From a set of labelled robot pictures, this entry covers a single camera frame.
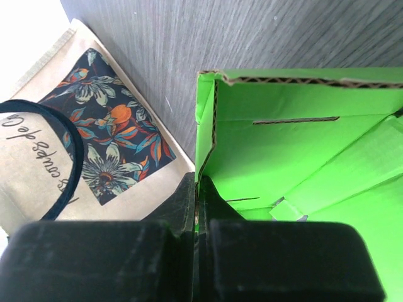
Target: dark blue floral fabric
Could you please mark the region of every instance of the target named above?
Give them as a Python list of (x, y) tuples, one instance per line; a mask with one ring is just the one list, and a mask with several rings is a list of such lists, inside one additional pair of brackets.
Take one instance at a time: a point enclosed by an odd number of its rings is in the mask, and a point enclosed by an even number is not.
[[(101, 205), (175, 159), (150, 114), (92, 48), (40, 102), (77, 127), (85, 145), (82, 178)], [(71, 153), (69, 135), (48, 122)]]

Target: orange fruit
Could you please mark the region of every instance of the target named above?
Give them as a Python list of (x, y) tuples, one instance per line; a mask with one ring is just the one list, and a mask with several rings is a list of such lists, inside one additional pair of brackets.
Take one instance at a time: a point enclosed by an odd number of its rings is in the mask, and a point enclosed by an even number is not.
[(122, 124), (132, 117), (132, 110), (124, 104), (114, 107), (110, 113), (114, 124)]

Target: green cardboard box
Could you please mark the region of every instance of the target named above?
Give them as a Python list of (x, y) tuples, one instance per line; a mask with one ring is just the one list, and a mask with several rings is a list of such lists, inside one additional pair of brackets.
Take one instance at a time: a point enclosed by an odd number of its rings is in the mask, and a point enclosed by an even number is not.
[(403, 301), (403, 68), (205, 71), (196, 177), (248, 220), (338, 221)]

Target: bag handle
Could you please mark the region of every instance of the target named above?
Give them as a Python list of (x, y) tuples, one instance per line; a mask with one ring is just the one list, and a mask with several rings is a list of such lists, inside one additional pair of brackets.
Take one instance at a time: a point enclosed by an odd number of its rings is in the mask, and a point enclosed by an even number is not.
[(73, 165), (69, 181), (54, 205), (46, 212), (41, 220), (55, 220), (69, 203), (74, 191), (77, 188), (84, 162), (84, 144), (77, 131), (76, 126), (61, 112), (41, 104), (25, 101), (23, 99), (12, 99), (0, 103), (0, 113), (30, 112), (58, 121), (66, 129), (71, 137)]

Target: gray wooden table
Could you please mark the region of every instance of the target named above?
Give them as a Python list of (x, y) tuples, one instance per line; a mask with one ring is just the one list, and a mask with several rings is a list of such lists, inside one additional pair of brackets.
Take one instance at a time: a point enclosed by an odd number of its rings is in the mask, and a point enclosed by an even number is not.
[(401, 0), (61, 0), (194, 159), (196, 73), (403, 65)]

